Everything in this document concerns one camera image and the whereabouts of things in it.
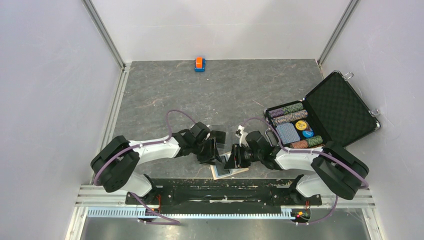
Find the small orange block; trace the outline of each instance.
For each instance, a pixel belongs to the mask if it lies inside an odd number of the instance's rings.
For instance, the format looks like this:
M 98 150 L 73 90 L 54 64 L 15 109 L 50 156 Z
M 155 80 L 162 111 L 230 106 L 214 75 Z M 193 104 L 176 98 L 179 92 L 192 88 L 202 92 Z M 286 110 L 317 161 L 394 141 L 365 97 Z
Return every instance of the small orange block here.
M 202 68 L 202 57 L 201 56 L 196 57 L 196 68 L 198 68 L 198 69 Z

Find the aluminum frame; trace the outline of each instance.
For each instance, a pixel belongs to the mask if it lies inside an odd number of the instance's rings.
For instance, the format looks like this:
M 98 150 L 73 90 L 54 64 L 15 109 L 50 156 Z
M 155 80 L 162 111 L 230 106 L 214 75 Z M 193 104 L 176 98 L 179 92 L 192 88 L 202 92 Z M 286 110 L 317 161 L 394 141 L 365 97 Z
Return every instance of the aluminum frame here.
M 88 213 L 93 213 L 96 210 L 108 210 L 109 213 L 93 215 L 91 217 L 110 217 L 122 218 L 129 216 L 120 216 L 120 213 L 127 213 L 127 211 L 143 210 L 143 207 L 138 205 L 125 205 L 127 192 L 118 190 L 115 192 L 107 193 L 102 186 L 82 185 L 76 198 L 74 212 L 72 214 L 71 224 L 69 225 L 66 234 L 66 240 L 80 240 L 83 232 L 85 220 Z M 311 206 L 311 209 L 330 209 L 334 204 L 334 196 L 321 196 L 321 206 Z M 150 208 L 157 208 L 158 205 L 148 205 Z M 281 206 L 281 215 L 272 214 L 257 214 L 257 215 L 241 215 L 241 216 L 228 216 L 225 214 L 176 214 L 170 217 L 177 217 L 179 219 L 228 219 L 228 218 L 243 218 L 243 219 L 286 219 L 285 212 L 288 209 L 303 209 L 305 206 Z M 365 218 L 365 225 L 371 240 L 385 240 L 382 229 L 380 228 L 380 221 L 376 212 L 376 205 L 372 197 L 371 191 L 367 189 L 359 189 L 353 200 L 345 200 L 339 198 L 337 209 L 362 209 Z
M 116 92 L 113 97 L 113 102 L 110 105 L 109 118 L 104 126 L 103 138 L 101 144 L 97 148 L 97 153 L 100 152 L 111 140 L 114 134 L 115 125 L 118 118 L 118 113 L 121 107 L 121 101 L 124 96 L 125 86 L 127 85 L 128 74 L 130 72 L 131 63 L 125 64 L 122 69 L 119 81 L 116 85 Z M 91 177 L 90 184 L 93 184 L 94 174 Z M 87 206 L 79 206 L 75 204 L 73 208 L 72 217 L 66 232 L 65 240 L 80 240 L 81 234 L 83 233 L 84 224 L 87 218 L 87 212 L 89 208 Z
M 103 24 L 102 19 L 99 16 L 99 13 L 97 12 L 96 8 L 94 7 L 94 4 L 91 0 L 81 0 L 84 4 L 85 8 L 87 9 L 88 14 L 90 15 L 91 19 L 93 20 L 95 26 L 98 29 L 98 32 L 100 33 L 103 40 L 106 42 L 107 47 L 110 50 L 110 53 L 112 53 L 113 58 L 115 59 L 116 63 L 119 65 L 119 67 L 123 70 L 126 66 L 124 60 L 122 59 L 117 47 L 114 44 L 114 41 L 112 41 L 111 36 L 108 33 L 108 30 L 106 30 L 105 25 Z
M 330 39 L 328 40 L 327 44 L 324 47 L 324 50 L 321 53 L 321 56 L 319 56 L 318 60 L 316 61 L 318 63 L 318 66 L 321 68 L 326 58 L 329 56 L 331 49 L 336 44 L 337 39 L 340 36 L 340 33 L 342 33 L 343 29 L 346 26 L 346 23 L 348 22 L 349 18 L 351 17 L 353 11 L 357 7 L 360 0 L 350 0 L 349 4 L 347 5 L 346 9 L 343 12 L 343 15 L 341 16 L 340 20 L 337 23 L 337 26 L 335 27 L 333 33 L 331 34 Z

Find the black plastic part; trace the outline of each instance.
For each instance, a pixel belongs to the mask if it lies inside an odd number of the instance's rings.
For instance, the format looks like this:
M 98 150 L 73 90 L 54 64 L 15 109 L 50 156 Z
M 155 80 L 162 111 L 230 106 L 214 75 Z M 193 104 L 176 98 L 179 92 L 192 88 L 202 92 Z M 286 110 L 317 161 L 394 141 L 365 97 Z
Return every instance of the black plastic part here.
M 362 178 L 368 175 L 370 171 L 368 167 L 339 144 L 333 141 L 327 142 L 323 150 L 346 164 Z M 311 166 L 328 188 L 343 199 L 352 200 L 362 184 L 348 170 L 324 156 L 314 158 Z
M 202 122 L 197 122 L 190 130 L 179 131 L 172 134 L 180 147 L 175 158 L 187 156 L 191 153 L 200 154 L 203 150 L 203 143 L 210 130 Z
M 226 135 L 227 134 L 224 131 L 210 131 L 210 138 L 214 138 L 216 140 L 216 144 L 225 144 Z
M 285 204 L 293 204 L 293 205 L 304 205 L 307 201 L 307 197 L 304 197 L 302 194 L 300 194 L 297 190 L 296 190 L 296 186 L 298 185 L 299 181 L 301 180 L 301 178 L 304 175 L 301 174 L 299 176 L 297 176 L 291 183 L 291 185 L 287 188 L 287 190 L 284 192 L 285 193 L 285 199 L 290 200 L 290 202 L 285 202 Z
M 159 195 L 158 188 L 156 187 L 155 183 L 152 181 L 152 179 L 147 175 L 144 174 L 144 176 L 147 178 L 147 180 L 151 184 L 151 190 L 144 195 L 143 197 L 140 197 L 145 204 L 151 204 L 153 200 L 156 199 L 156 197 Z
M 269 138 L 270 144 L 272 146 L 278 146 L 279 140 L 278 137 L 276 136 L 276 134 L 274 133 L 274 131 L 272 131 L 271 129 L 267 129 L 265 131 L 265 135 Z
M 274 147 L 267 141 L 260 131 L 249 132 L 246 142 L 253 153 L 253 161 L 260 161 L 268 157 Z
M 215 165 L 214 161 L 222 163 L 220 154 L 218 153 L 217 142 L 215 138 L 207 139 L 203 144 L 201 152 L 196 155 L 197 160 L 201 164 Z
M 290 179 L 153 178 L 152 181 L 162 186 L 157 188 L 157 195 L 161 195 L 163 214 L 278 214 L 281 205 L 303 206 L 306 200 L 311 206 L 322 205 L 319 195 L 295 203 L 289 189 L 284 188 Z M 243 202 L 219 202 L 222 199 Z M 139 205 L 132 195 L 126 197 L 125 204 Z M 158 198 L 150 204 L 158 205 Z
M 129 142 L 124 136 L 116 136 L 106 147 L 101 150 L 91 161 L 94 173 L 109 161 L 114 155 L 129 147 Z M 98 184 L 104 187 L 107 193 L 114 192 L 124 186 L 139 162 L 139 154 L 133 150 L 122 154 L 109 164 L 98 178 Z
M 233 144 L 231 147 L 231 154 L 226 162 L 224 169 L 244 169 L 254 162 L 254 156 L 250 149 L 240 146 L 240 144 Z
M 260 160 L 260 162 L 267 168 L 271 170 L 283 170 L 280 165 L 276 162 L 276 157 L 278 152 L 281 150 L 281 147 L 276 146 L 272 149 L 271 153 Z

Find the poker chip case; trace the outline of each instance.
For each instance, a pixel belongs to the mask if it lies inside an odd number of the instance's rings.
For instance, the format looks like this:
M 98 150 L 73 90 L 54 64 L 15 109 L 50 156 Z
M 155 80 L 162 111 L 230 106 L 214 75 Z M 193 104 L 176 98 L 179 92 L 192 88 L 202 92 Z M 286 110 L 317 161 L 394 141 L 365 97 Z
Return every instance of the poker chip case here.
M 323 144 L 328 141 L 347 145 L 363 138 L 380 128 L 380 122 L 339 71 L 333 71 L 321 81 L 304 99 L 293 101 L 264 110 L 267 122 L 277 130 L 272 117 L 275 111 L 301 103 L 307 111 L 307 117 L 291 121 L 306 121 L 315 136 L 321 136 Z M 297 130 L 301 140 L 306 137 Z

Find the white enclosure wall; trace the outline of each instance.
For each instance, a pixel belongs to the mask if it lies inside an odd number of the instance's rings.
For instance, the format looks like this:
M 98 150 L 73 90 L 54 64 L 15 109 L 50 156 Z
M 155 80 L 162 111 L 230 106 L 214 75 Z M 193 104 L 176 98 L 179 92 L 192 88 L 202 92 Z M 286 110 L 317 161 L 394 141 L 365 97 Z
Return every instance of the white enclosure wall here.
M 323 64 L 353 72 L 350 83 L 382 128 L 348 149 L 370 169 L 367 177 L 389 240 L 424 234 L 423 1 L 360 1 Z
M 120 69 L 79 0 L 0 2 L 0 239 L 64 239 Z
M 317 59 L 349 0 L 93 0 L 125 62 Z

